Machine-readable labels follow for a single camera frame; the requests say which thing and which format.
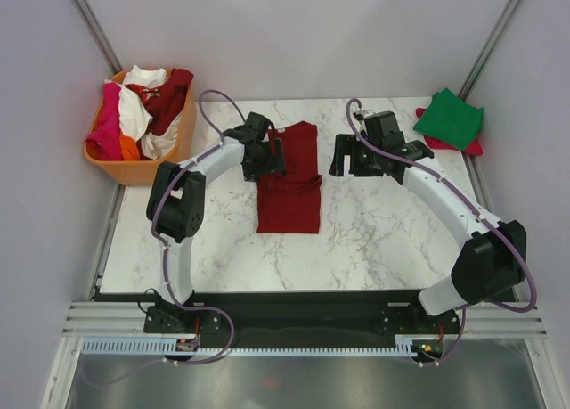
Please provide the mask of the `dark red t-shirt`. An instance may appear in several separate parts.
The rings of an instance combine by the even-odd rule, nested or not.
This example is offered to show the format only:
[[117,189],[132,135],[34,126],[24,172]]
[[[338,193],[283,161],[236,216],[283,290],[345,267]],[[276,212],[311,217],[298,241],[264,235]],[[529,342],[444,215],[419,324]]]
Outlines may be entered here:
[[262,176],[257,183],[257,231],[317,234],[322,209],[317,126],[300,121],[269,134],[281,141],[286,172]]

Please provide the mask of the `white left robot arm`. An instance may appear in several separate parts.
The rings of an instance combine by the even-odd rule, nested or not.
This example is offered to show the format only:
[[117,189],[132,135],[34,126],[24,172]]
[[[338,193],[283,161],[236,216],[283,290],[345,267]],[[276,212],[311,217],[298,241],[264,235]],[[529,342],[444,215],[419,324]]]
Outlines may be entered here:
[[195,322],[191,299],[191,248],[205,216],[206,189],[225,172],[240,166],[247,182],[286,172],[281,140],[272,121],[255,112],[245,123],[224,131],[214,145],[195,158],[165,161],[157,169],[146,216],[161,247],[159,295],[171,303],[165,322],[188,331]]

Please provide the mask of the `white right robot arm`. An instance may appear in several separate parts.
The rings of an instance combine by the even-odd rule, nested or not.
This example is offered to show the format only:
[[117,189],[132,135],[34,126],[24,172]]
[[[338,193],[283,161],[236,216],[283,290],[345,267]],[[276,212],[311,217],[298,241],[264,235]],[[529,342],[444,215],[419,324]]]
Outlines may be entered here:
[[495,303],[502,292],[532,280],[518,221],[505,222],[467,196],[422,141],[406,141],[393,112],[347,110],[346,117],[351,131],[335,138],[330,175],[393,178],[439,218],[460,249],[449,275],[421,290],[408,309],[414,330],[430,331],[441,314]]

